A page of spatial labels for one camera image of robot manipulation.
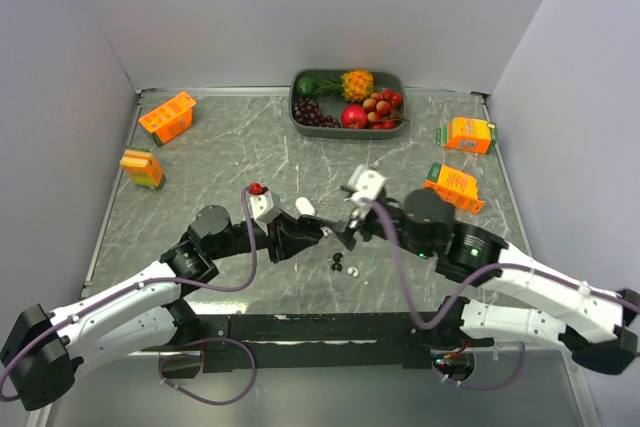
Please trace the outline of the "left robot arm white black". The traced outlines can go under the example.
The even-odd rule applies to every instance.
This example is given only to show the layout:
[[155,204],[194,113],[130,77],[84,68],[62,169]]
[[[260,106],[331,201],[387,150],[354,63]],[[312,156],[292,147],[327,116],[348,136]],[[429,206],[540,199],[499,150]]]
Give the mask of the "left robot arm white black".
[[176,245],[131,278],[66,307],[23,310],[1,349],[1,380],[15,389],[2,401],[35,411],[93,367],[149,347],[189,347],[198,319],[185,298],[210,288],[216,260],[265,249],[277,263],[317,245],[327,227],[311,215],[277,211],[260,227],[252,217],[233,223],[222,206],[201,209]]

